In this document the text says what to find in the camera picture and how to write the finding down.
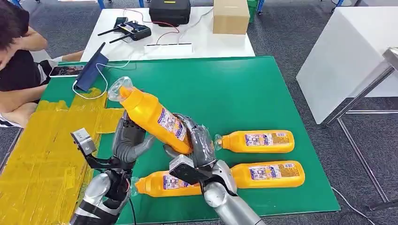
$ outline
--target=metal table leg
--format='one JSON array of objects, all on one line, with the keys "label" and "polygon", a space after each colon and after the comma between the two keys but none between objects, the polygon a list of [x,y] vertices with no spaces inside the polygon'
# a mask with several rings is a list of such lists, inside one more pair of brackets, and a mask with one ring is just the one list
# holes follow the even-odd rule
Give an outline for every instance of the metal table leg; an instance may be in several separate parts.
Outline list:
[{"label": "metal table leg", "polygon": [[372,170],[370,169],[369,165],[367,164],[365,158],[363,157],[361,151],[359,150],[357,144],[351,137],[350,132],[348,131],[347,127],[343,123],[341,117],[344,114],[390,114],[390,113],[398,113],[398,110],[351,110],[351,108],[358,103],[361,99],[363,99],[369,92],[371,92],[378,84],[384,81],[389,75],[391,75],[395,70],[398,70],[398,48],[389,48],[387,51],[383,53],[383,57],[389,62],[390,66],[385,69],[375,80],[373,80],[364,90],[362,90],[348,105],[346,105],[342,110],[340,110],[326,125],[331,124],[334,120],[337,120],[340,127],[344,131],[345,136],[350,142],[350,145],[355,151],[355,154],[358,156],[362,166],[364,167],[366,173],[368,174],[369,178],[373,182],[377,192],[379,193],[380,197],[382,198],[382,203],[377,203],[374,205],[369,206],[369,209],[372,211],[376,210],[383,210],[392,207],[398,207],[398,199],[389,200],[386,196],[385,192],[383,191],[382,187],[380,186],[379,182],[377,181],[375,175],[373,174]]},{"label": "metal table leg", "polygon": [[365,158],[362,155],[362,152],[358,148],[358,146],[355,143],[354,139],[351,137],[351,134],[348,131],[348,129],[345,126],[345,124],[343,123],[343,120],[339,117],[339,118],[337,118],[337,121],[338,121],[340,127],[342,128],[342,130],[344,131],[345,136],[350,141],[350,144],[351,144],[352,148],[354,149],[355,154],[357,154],[358,158],[360,159],[360,162],[361,162],[363,168],[365,169],[366,173],[368,174],[368,176],[372,180],[372,183],[375,186],[375,188],[376,188],[377,192],[379,193],[380,197],[382,198],[383,202],[388,202],[388,198],[387,198],[386,194],[384,193],[382,187],[380,186],[380,184],[377,181],[375,175],[373,174],[373,171],[370,169],[369,165],[367,164]]},{"label": "metal table leg", "polygon": [[18,6],[19,8],[22,8],[21,4],[19,3],[19,0],[11,0],[14,5]]},{"label": "metal table leg", "polygon": [[394,208],[394,207],[398,207],[398,199],[370,205],[369,209],[371,211],[379,211],[379,210],[385,210],[385,209]]},{"label": "metal table leg", "polygon": [[104,5],[104,0],[97,0],[98,1],[98,5],[101,9],[105,9],[105,5]]},{"label": "metal table leg", "polygon": [[264,3],[265,3],[265,0],[260,0],[259,1],[259,6],[257,7],[257,12],[258,12],[259,15],[262,14],[262,8],[264,6]]},{"label": "metal table leg", "polygon": [[348,112],[352,107],[357,104],[361,99],[363,99],[366,95],[368,95],[377,85],[383,82],[388,76],[390,76],[395,71],[393,66],[389,66],[387,69],[383,71],[374,81],[372,81],[364,90],[362,90],[351,102],[348,103],[342,110],[340,110],[329,122],[326,123],[326,126],[329,126],[334,122],[337,118],[343,116],[346,112]]}]

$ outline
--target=bottle label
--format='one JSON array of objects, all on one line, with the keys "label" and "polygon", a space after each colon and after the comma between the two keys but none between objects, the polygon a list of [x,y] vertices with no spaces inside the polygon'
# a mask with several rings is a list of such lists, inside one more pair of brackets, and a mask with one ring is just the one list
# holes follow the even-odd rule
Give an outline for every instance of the bottle label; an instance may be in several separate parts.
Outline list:
[{"label": "bottle label", "polygon": [[246,146],[271,146],[289,143],[286,133],[245,134]]},{"label": "bottle label", "polygon": [[252,180],[272,180],[283,177],[299,176],[299,170],[293,163],[249,167]]},{"label": "bottle label", "polygon": [[178,179],[177,177],[173,177],[171,175],[164,175],[163,176],[163,189],[177,189],[177,188],[186,188],[191,186],[189,183]]},{"label": "bottle label", "polygon": [[169,132],[172,132],[180,141],[186,136],[186,128],[182,122],[170,113],[167,109],[162,108],[158,123]]}]

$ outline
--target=wire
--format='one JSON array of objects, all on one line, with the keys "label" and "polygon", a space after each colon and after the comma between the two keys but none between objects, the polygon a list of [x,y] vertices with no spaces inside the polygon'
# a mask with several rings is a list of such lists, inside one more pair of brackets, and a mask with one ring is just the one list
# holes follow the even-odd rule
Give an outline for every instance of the wire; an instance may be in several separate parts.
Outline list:
[{"label": "wire", "polygon": [[133,212],[134,225],[137,225],[136,212],[134,210],[134,206],[133,206],[133,202],[131,201],[131,198],[129,198],[129,202],[130,202],[130,205],[131,205],[131,211]]},{"label": "wire", "polygon": [[207,14],[209,14],[214,8],[210,9],[207,13],[203,14],[200,16],[199,20],[192,26],[188,27],[186,30],[184,30],[184,32],[180,35],[180,38],[178,39],[178,43],[181,42],[181,39],[183,38],[183,36],[185,35],[185,33],[187,32],[187,30],[191,29],[192,27],[196,26],[200,20],[202,19],[202,17],[206,16]]},{"label": "wire", "polygon": [[77,93],[76,91],[75,91],[75,85],[76,85],[76,83],[77,83],[77,80],[75,80],[75,82],[73,82],[73,85],[72,85],[72,91],[75,93],[75,94],[77,94],[78,96],[80,96],[80,97],[82,97],[82,98],[84,98],[84,99],[96,99],[96,98],[99,98],[99,97],[101,97],[101,96],[103,96],[105,93],[106,93],[106,91],[108,90],[108,81],[107,81],[107,79],[105,78],[105,76],[102,74],[102,72],[101,72],[101,70],[100,69],[98,69],[98,65],[101,65],[100,63],[97,63],[97,64],[95,64],[95,67],[97,68],[97,70],[98,70],[98,72],[101,74],[101,76],[102,76],[102,78],[104,78],[104,81],[105,81],[105,90],[100,94],[100,95],[98,95],[98,96],[95,96],[95,97],[85,97],[85,96],[83,96],[83,95],[81,95],[81,94],[79,94],[79,93]]},{"label": "wire", "polygon": [[79,93],[77,93],[76,92],[76,90],[75,90],[75,85],[76,85],[76,83],[77,83],[77,80],[75,80],[75,82],[73,82],[73,85],[72,85],[72,91],[75,93],[75,94],[77,94],[78,96],[80,96],[80,97],[82,97],[82,98],[84,98],[84,99],[97,99],[97,98],[99,98],[99,97],[101,97],[101,96],[103,96],[106,92],[107,92],[107,90],[108,90],[108,81],[107,81],[107,79],[105,78],[105,76],[103,75],[103,73],[101,72],[101,70],[98,68],[98,65],[101,65],[101,66],[103,66],[103,67],[108,67],[108,68],[123,68],[123,67],[126,67],[128,64],[129,64],[129,62],[131,61],[131,58],[132,58],[132,56],[133,56],[133,53],[134,53],[134,50],[130,53],[130,56],[129,56],[129,60],[126,62],[126,64],[124,64],[123,66],[108,66],[108,65],[105,65],[105,64],[102,64],[102,63],[97,63],[97,64],[95,64],[95,67],[97,68],[97,70],[98,70],[98,72],[99,72],[99,74],[101,74],[101,76],[102,76],[102,78],[104,78],[104,81],[105,81],[105,90],[100,94],[100,95],[98,95],[98,96],[95,96],[95,97],[85,97],[85,96],[83,96],[83,95],[81,95],[81,94],[79,94]]},{"label": "wire", "polygon": [[126,178],[126,181],[127,181],[127,184],[128,184],[127,189],[126,189],[126,192],[128,192],[129,189],[130,189],[130,182],[129,182],[129,179],[127,179],[127,178]]},{"label": "wire", "polygon": [[332,187],[332,190],[334,190],[337,194],[339,194],[339,195],[344,199],[345,203],[347,203],[347,205],[348,205],[352,210],[354,210],[354,211],[355,211],[356,213],[358,213],[359,215],[365,217],[372,225],[376,225],[371,219],[369,219],[367,216],[365,216],[365,214],[361,213],[361,212],[358,211],[356,208],[352,207],[352,206],[350,205],[350,203],[347,201],[347,199],[346,199],[339,191],[337,191],[334,187]]},{"label": "wire", "polygon": [[346,212],[346,213],[344,213],[342,216],[340,216],[340,218],[339,218],[338,221],[337,221],[337,225],[340,225],[340,223],[341,223],[341,221],[343,220],[343,218],[346,217],[346,216],[348,216],[348,215],[350,215],[350,214],[354,214],[354,215],[356,215],[356,216],[360,216],[361,218],[364,218],[364,217],[362,217],[361,215],[359,215],[357,212]]},{"label": "wire", "polygon": [[156,44],[158,44],[158,43],[159,43],[159,40],[160,40],[163,36],[165,36],[166,34],[171,34],[171,33],[179,34],[179,33],[180,33],[180,30],[179,30],[177,27],[171,25],[170,23],[167,23],[167,22],[160,22],[160,21],[144,21],[144,14],[142,14],[141,12],[136,11],[136,10],[124,8],[124,9],[123,9],[123,16],[124,16],[125,10],[127,10],[127,11],[132,11],[132,12],[136,12],[136,13],[141,14],[141,20],[142,20],[143,23],[146,23],[146,22],[147,22],[147,23],[154,23],[154,24],[161,23],[161,24],[165,24],[165,25],[168,25],[168,26],[170,26],[170,27],[173,27],[174,29],[177,30],[177,31],[170,31],[170,32],[167,32],[167,33],[162,34],[162,35],[158,38],[158,40],[156,41]]}]

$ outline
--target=yellow bottle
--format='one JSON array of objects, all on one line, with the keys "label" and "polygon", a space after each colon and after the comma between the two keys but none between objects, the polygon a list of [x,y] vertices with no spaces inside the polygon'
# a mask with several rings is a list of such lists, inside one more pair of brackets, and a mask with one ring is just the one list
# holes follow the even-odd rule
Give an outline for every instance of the yellow bottle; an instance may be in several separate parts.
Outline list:
[{"label": "yellow bottle", "polygon": [[[291,188],[304,183],[303,167],[296,161],[238,164],[231,168],[238,188]],[[171,176],[168,171],[158,171],[135,183],[138,193],[152,197],[200,195],[199,184],[189,185]]]},{"label": "yellow bottle", "polygon": [[235,131],[215,136],[215,149],[244,153],[287,153],[294,148],[293,134],[287,130]]},{"label": "yellow bottle", "polygon": [[306,179],[296,161],[238,164],[231,170],[238,188],[293,188]]},{"label": "yellow bottle", "polygon": [[171,197],[185,195],[200,195],[199,183],[190,185],[176,177],[171,176],[168,171],[158,171],[149,176],[140,178],[135,183],[138,193],[147,194],[152,197]]},{"label": "yellow bottle", "polygon": [[192,151],[184,124],[157,97],[134,87],[130,78],[119,78],[109,89],[108,98],[120,102],[130,119],[163,143],[182,154]]}]

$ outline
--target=charging cable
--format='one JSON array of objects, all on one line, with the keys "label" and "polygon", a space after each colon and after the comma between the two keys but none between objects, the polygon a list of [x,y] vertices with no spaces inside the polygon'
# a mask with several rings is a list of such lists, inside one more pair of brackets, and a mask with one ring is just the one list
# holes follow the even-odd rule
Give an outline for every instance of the charging cable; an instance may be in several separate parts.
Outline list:
[{"label": "charging cable", "polygon": [[361,216],[365,217],[372,225],[376,225],[371,219],[369,219],[369,217],[365,216],[365,214],[361,213],[360,211],[358,211],[356,208],[352,207],[350,205],[350,203],[347,201],[347,199],[339,192],[337,191],[334,187],[332,187],[332,190],[334,190],[337,194],[339,194],[343,200],[345,201],[345,203],[347,203],[347,205],[354,210],[356,213],[360,214]]},{"label": "charging cable", "polygon": [[95,67],[97,68],[99,74],[101,74],[102,78],[104,78],[104,81],[105,81],[105,84],[106,84],[106,85],[105,85],[105,90],[104,90],[100,95],[95,96],[95,97],[93,97],[93,98],[92,98],[92,97],[89,97],[89,98],[88,98],[88,97],[85,97],[85,96],[79,94],[79,93],[75,90],[75,85],[76,85],[76,83],[77,83],[77,80],[75,80],[75,82],[73,82],[72,91],[73,91],[75,94],[77,94],[78,96],[80,96],[80,97],[82,97],[82,98],[84,98],[84,99],[97,99],[97,98],[103,96],[103,95],[107,92],[107,90],[108,90],[108,81],[107,81],[107,79],[105,78],[104,74],[101,72],[101,70],[98,68],[98,65],[101,65],[101,66],[103,66],[103,67],[118,68],[118,69],[123,68],[123,67],[126,67],[126,66],[130,63],[131,58],[132,58],[132,56],[133,56],[133,53],[134,53],[134,50],[131,52],[130,57],[129,57],[129,60],[128,60],[128,61],[126,62],[126,64],[124,64],[123,66],[108,66],[108,65],[101,64],[101,63],[95,64]]},{"label": "charging cable", "polygon": [[211,8],[207,13],[202,14],[202,15],[200,16],[199,20],[198,20],[195,24],[193,24],[192,26],[190,26],[190,27],[188,27],[187,29],[185,29],[184,32],[180,35],[180,38],[178,39],[178,43],[181,42],[181,39],[183,38],[183,36],[186,34],[186,32],[187,32],[189,29],[191,29],[192,27],[196,26],[196,25],[200,22],[200,20],[202,19],[202,17],[206,16],[206,15],[209,14],[211,11],[213,11],[213,8]]}]

